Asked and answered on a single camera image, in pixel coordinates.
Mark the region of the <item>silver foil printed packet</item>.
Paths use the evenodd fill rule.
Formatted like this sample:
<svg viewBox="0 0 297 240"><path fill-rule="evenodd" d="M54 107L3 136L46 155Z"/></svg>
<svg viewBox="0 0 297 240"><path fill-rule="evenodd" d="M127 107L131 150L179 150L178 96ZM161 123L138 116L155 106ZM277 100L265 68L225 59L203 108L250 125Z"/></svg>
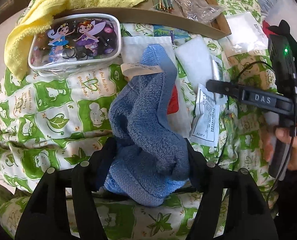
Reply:
<svg viewBox="0 0 297 240"><path fill-rule="evenodd" d="M218 137L219 105L216 104L213 93L199 84L190 139L197 144L216 147Z"/></svg>

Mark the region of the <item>blue towel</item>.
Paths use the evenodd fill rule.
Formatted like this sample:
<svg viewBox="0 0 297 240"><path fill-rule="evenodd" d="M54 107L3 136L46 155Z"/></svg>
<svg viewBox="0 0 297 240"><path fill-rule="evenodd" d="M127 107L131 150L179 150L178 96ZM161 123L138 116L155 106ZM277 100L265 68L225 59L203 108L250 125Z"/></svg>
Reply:
<svg viewBox="0 0 297 240"><path fill-rule="evenodd" d="M161 94L165 77L130 80L110 105L109 121L117 141L117 155L108 171L105 188L156 207L189 177L184 138L167 125Z"/></svg>

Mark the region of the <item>white pouch red label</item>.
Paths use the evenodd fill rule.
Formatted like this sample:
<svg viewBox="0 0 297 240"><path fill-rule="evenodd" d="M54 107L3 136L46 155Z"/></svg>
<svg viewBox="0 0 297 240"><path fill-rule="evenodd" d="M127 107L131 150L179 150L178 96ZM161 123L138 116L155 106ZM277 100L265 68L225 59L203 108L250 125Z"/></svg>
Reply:
<svg viewBox="0 0 297 240"><path fill-rule="evenodd" d="M135 36L123 37L121 57L122 73L129 80L136 81L139 77L153 77L161 74L165 77L165 88L153 87L152 93L161 94L167 125L184 138L190 136L191 122L180 89L176 57L171 38Z"/></svg>

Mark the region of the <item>bag of coloured sticks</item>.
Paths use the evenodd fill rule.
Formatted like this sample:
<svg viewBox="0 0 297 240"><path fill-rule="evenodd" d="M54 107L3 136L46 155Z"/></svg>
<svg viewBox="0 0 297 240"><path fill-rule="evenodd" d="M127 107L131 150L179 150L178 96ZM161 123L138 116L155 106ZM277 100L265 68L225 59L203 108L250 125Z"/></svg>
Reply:
<svg viewBox="0 0 297 240"><path fill-rule="evenodd" d="M174 10L172 0L152 0L153 9L161 12L172 13Z"/></svg>

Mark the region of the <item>large white plastic mailer bag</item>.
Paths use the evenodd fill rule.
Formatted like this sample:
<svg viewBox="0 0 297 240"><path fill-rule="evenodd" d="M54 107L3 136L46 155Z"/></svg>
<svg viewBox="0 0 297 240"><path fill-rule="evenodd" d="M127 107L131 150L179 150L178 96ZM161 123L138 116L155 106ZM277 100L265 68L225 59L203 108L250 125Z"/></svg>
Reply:
<svg viewBox="0 0 297 240"><path fill-rule="evenodd" d="M218 40L226 57L268 48L268 38L250 12L225 16L231 34Z"/></svg>

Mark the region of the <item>white foam sheet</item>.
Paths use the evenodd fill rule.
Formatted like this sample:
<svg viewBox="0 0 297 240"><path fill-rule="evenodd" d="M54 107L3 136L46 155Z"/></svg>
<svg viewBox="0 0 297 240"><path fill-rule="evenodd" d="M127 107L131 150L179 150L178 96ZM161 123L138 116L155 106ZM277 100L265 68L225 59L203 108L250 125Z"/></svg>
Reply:
<svg viewBox="0 0 297 240"><path fill-rule="evenodd" d="M206 82L213 79L211 54L201 36L176 48L175 55L195 93L199 84L206 86Z"/></svg>

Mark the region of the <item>red cloth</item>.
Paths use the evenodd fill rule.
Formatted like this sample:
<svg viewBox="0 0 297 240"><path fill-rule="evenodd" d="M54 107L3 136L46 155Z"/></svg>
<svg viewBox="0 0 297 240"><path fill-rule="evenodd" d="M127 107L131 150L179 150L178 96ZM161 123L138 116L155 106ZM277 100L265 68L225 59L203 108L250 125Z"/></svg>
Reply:
<svg viewBox="0 0 297 240"><path fill-rule="evenodd" d="M275 33L273 31L271 31L270 29L270 24L267 23L266 21L262 22L262 29L263 32L265 33L265 35L269 38L270 35L275 35Z"/></svg>

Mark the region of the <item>green white patterned quilt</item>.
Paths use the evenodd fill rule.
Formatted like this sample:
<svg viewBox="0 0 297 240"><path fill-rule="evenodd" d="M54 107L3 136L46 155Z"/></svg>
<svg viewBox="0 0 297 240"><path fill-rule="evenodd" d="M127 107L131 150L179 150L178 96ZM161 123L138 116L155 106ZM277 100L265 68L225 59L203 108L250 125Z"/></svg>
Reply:
<svg viewBox="0 0 297 240"><path fill-rule="evenodd" d="M261 26L257 0L216 0L224 17L250 12ZM123 23L123 37L154 36L153 25ZM213 79L238 81L268 92L275 92L275 74L268 48L226 57L218 40L188 32L191 39L201 36L211 54ZM122 73L121 51L115 59L60 72L34 71L28 65L20 81L6 66L0 82L0 180L21 190L13 197L0 186L0 226L11 238L20 234L24 212L33 200L48 171L63 172L79 168L114 137L109 121L110 105L130 81ZM191 129L195 118L197 93L176 58L180 89L189 113ZM220 94L213 94L219 105L219 137L216 147L197 144L187 138L195 151L208 161L234 173L246 168L257 183L265 202L273 206L278 194L275 180L263 156L267 126L263 112ZM51 239L61 225L66 237L95 239L100 233L109 239L185 239L197 220L198 207L206 195L185 184L170 193L156 207L144 206L129 196L100 187L90 192L99 230L90 221L77 219L76 187L60 188L64 217L38 222L28 231L29 239Z"/></svg>

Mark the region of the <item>colourful picture packet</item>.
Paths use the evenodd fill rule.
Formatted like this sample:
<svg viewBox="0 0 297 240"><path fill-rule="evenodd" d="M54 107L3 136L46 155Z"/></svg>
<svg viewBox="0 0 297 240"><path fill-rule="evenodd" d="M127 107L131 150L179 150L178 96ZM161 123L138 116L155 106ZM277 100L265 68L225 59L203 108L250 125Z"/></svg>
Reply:
<svg viewBox="0 0 297 240"><path fill-rule="evenodd" d="M153 33L155 37L169 36L175 47L179 47L185 42L191 40L187 31L164 25L153 25Z"/></svg>

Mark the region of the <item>clear bag grey contents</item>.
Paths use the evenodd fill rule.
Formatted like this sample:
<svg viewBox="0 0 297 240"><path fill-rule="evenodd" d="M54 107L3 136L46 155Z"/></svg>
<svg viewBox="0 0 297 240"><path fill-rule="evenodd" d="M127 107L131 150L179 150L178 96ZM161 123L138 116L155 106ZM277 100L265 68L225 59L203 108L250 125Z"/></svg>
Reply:
<svg viewBox="0 0 297 240"><path fill-rule="evenodd" d="M181 16L202 24L210 24L223 12L222 7L208 4L206 0L172 0L172 2L173 14L178 8Z"/></svg>

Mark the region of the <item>shallow cardboard box tray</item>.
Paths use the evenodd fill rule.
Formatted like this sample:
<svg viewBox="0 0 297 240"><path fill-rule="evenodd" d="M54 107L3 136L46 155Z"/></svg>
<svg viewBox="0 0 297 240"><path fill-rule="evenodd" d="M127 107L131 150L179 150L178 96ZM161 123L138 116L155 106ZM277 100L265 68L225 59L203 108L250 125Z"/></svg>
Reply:
<svg viewBox="0 0 297 240"><path fill-rule="evenodd" d="M219 5L216 0L206 1L211 5ZM194 34L200 34L202 36L213 38L214 40L226 37L231 33L223 12L210 24L202 24L181 16L178 8L175 10L174 14L154 10L152 0L144 1L132 8L98 7L66 10L57 14L56 17L60 18L62 16L87 13L109 14L115 16L123 23L144 23L174 27Z"/></svg>

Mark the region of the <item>fairy print clear pouch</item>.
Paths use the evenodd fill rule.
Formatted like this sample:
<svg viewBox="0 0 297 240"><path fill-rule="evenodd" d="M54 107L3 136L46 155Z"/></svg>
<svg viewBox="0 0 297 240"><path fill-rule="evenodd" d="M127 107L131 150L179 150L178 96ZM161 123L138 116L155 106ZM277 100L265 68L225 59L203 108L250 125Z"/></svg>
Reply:
<svg viewBox="0 0 297 240"><path fill-rule="evenodd" d="M34 71L60 72L108 62L121 51L118 19L108 14L77 14L56 19L34 36L28 64Z"/></svg>

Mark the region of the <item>yellow towel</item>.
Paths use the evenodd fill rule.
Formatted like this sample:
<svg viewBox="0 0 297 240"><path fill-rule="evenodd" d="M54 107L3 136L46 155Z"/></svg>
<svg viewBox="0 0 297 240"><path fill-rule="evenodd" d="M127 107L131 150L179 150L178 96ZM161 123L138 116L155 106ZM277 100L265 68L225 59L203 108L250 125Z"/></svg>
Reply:
<svg viewBox="0 0 297 240"><path fill-rule="evenodd" d="M66 10L114 7L132 8L147 0L35 0L6 39L4 63L18 80L28 71L28 56L35 35L51 28L54 16Z"/></svg>

